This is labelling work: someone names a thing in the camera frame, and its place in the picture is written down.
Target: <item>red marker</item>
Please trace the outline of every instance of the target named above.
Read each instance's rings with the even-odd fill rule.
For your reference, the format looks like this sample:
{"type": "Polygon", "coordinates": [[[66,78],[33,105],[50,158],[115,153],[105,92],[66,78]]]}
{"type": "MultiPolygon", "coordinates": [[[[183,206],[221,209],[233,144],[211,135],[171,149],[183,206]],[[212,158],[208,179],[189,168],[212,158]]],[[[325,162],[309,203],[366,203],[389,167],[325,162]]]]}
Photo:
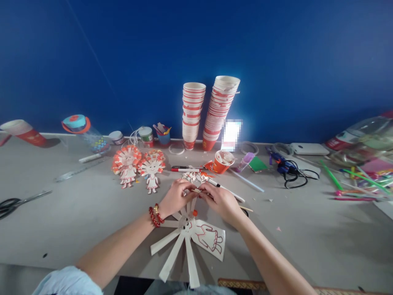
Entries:
{"type": "Polygon", "coordinates": [[[171,171],[173,172],[201,172],[202,169],[179,169],[179,168],[172,168],[171,171]]]}

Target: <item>paper strip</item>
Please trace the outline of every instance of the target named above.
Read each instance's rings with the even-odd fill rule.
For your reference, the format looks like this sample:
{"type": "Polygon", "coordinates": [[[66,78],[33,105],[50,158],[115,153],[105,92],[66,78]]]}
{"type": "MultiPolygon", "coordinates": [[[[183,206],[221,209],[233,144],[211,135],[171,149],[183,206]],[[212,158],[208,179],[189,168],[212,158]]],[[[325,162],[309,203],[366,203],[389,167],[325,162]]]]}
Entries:
{"type": "Polygon", "coordinates": [[[197,198],[194,198],[191,201],[191,210],[190,210],[191,213],[194,212],[196,200],[197,198]]]}
{"type": "Polygon", "coordinates": [[[173,246],[173,248],[172,248],[171,254],[169,254],[169,257],[168,257],[167,261],[165,262],[164,267],[162,268],[160,274],[158,275],[164,283],[167,281],[169,273],[171,272],[173,264],[175,263],[177,254],[179,253],[179,250],[180,250],[181,244],[183,243],[183,240],[184,240],[184,236],[179,235],[179,237],[175,243],[175,246],[173,246]]]}
{"type": "Polygon", "coordinates": [[[184,209],[184,207],[180,209],[180,213],[181,213],[181,215],[183,215],[183,216],[188,216],[188,215],[187,215],[187,211],[184,209]]]}
{"type": "Polygon", "coordinates": [[[190,238],[185,238],[185,250],[187,252],[187,262],[188,262],[188,274],[190,276],[190,287],[191,289],[198,288],[200,286],[197,266],[195,264],[194,254],[192,253],[192,247],[190,238]]]}
{"type": "Polygon", "coordinates": [[[172,214],[173,217],[175,217],[177,220],[180,220],[181,214],[179,212],[175,212],[172,214]]]}
{"type": "Polygon", "coordinates": [[[171,232],[169,235],[166,237],[162,238],[159,240],[157,243],[154,243],[153,245],[150,246],[150,252],[152,255],[160,251],[162,248],[164,248],[170,241],[172,241],[175,237],[177,237],[180,234],[181,230],[175,229],[173,232],[171,232]]]}
{"type": "Polygon", "coordinates": [[[179,227],[179,221],[177,221],[177,220],[165,220],[164,223],[161,223],[161,227],[178,228],[179,227]]]}

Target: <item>glue stick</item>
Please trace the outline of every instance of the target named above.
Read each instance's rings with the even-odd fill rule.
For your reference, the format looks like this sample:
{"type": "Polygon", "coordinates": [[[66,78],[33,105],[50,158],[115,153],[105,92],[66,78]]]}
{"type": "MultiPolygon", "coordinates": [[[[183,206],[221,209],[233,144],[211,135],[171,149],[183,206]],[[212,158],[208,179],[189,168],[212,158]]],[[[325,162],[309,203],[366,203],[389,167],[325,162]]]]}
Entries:
{"type": "Polygon", "coordinates": [[[234,171],[236,171],[237,173],[240,173],[243,171],[244,168],[246,168],[246,166],[251,162],[251,160],[255,157],[254,153],[248,152],[244,158],[242,159],[242,161],[240,162],[240,164],[234,168],[234,171]]]}

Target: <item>ruler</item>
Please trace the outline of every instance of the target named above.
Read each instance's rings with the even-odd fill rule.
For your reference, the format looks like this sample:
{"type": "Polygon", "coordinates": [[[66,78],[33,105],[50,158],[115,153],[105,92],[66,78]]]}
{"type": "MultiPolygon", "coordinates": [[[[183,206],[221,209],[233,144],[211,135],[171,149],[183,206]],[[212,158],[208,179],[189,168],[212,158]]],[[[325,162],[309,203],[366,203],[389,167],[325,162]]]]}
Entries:
{"type": "Polygon", "coordinates": [[[104,158],[102,158],[100,160],[96,160],[94,162],[90,162],[90,163],[88,163],[86,165],[80,166],[78,169],[76,169],[74,171],[70,171],[70,172],[67,172],[67,173],[65,173],[63,175],[60,175],[59,177],[56,177],[53,181],[54,182],[63,182],[64,180],[67,180],[68,178],[71,178],[72,176],[74,176],[76,174],[79,174],[79,173],[81,173],[83,171],[86,171],[86,170],[88,170],[88,169],[90,169],[90,168],[92,168],[94,166],[97,166],[98,164],[100,164],[102,162],[105,162],[108,159],[109,159],[109,157],[104,157],[104,158]]]}

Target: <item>black cable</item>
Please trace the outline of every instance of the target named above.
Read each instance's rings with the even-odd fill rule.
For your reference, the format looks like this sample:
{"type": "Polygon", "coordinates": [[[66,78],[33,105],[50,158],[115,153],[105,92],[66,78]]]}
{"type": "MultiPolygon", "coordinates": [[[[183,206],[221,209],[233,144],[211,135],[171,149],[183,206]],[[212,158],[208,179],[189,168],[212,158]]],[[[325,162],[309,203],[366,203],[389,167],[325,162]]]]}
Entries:
{"type": "Polygon", "coordinates": [[[285,183],[284,183],[285,188],[288,188],[288,189],[289,189],[289,188],[299,188],[299,187],[305,186],[305,185],[308,183],[308,178],[310,178],[310,179],[315,179],[315,180],[319,180],[319,174],[318,174],[317,172],[312,171],[312,170],[308,170],[308,169],[304,169],[304,170],[302,170],[302,171],[310,171],[310,172],[313,172],[313,173],[315,173],[315,174],[318,176],[318,178],[306,176],[306,175],[304,175],[304,174],[302,173],[302,171],[299,169],[299,166],[297,165],[297,163],[296,163],[295,161],[286,160],[286,162],[291,163],[292,165],[295,166],[295,168],[289,167],[288,172],[287,172],[287,173],[283,173],[283,177],[284,177],[284,179],[285,179],[285,183]],[[286,174],[291,175],[291,176],[294,176],[294,178],[287,179],[286,174]],[[303,184],[298,185],[298,186],[292,186],[292,187],[288,187],[288,186],[287,186],[288,182],[296,181],[299,177],[303,177],[303,178],[305,179],[305,182],[304,182],[303,184]]]}

